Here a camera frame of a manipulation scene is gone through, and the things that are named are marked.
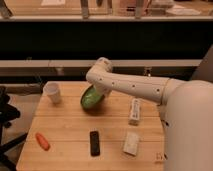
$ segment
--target white cup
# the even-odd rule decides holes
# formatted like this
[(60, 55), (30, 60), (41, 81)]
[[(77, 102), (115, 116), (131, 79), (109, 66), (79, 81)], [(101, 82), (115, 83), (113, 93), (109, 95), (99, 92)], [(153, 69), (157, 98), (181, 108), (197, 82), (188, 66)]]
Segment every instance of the white cup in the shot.
[(50, 82), (45, 84), (43, 91), (53, 103), (59, 103), (61, 101), (61, 93), (57, 83)]

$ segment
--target chair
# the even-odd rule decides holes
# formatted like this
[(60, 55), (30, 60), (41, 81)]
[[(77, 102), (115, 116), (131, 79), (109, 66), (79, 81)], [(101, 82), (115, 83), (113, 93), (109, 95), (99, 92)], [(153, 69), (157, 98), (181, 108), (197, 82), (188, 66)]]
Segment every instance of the chair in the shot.
[(203, 80), (213, 83), (213, 45), (209, 48), (202, 62), (193, 73), (191, 80)]
[(3, 127), (10, 126), (9, 121), (20, 117), (20, 112), (15, 107), (7, 104), (10, 97), (5, 93), (5, 90), (4, 86), (0, 86), (0, 162), (11, 171), (16, 171), (16, 165), (4, 153), (24, 141), (27, 133), (2, 145)]

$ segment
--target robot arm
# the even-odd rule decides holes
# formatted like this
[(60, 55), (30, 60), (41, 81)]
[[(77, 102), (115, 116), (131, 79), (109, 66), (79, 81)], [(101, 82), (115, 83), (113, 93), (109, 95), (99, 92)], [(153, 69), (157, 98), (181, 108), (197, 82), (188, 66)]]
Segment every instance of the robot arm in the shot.
[(170, 78), (114, 74), (111, 71), (111, 62), (106, 58), (99, 58), (88, 71), (86, 79), (100, 94), (106, 95), (115, 90), (159, 104), (166, 104), (173, 90), (184, 83)]

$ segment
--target carrot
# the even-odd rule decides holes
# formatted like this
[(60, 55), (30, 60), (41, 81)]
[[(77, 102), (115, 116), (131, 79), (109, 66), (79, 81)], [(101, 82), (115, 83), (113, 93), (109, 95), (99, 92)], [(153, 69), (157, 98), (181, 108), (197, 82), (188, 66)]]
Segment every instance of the carrot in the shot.
[(43, 148), (45, 151), (48, 151), (50, 148), (50, 144), (46, 140), (46, 138), (40, 133), (36, 133), (35, 137), (36, 137), (38, 144), (41, 146), (41, 148)]

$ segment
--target wood grain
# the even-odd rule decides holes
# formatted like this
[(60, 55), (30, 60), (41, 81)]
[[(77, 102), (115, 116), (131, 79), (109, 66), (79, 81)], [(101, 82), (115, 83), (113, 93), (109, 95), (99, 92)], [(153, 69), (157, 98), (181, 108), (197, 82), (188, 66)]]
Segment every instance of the wood grain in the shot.
[[(62, 101), (53, 105), (43, 94), (17, 164), (18, 171), (162, 171), (164, 132), (155, 103), (141, 100), (141, 121), (128, 124), (133, 97), (112, 92), (103, 103), (84, 111), (80, 99), (86, 82), (58, 82)], [(90, 156), (89, 132), (98, 130), (101, 155)], [(136, 157), (122, 149), (127, 131), (140, 136)], [(36, 142), (37, 132), (51, 148)]]

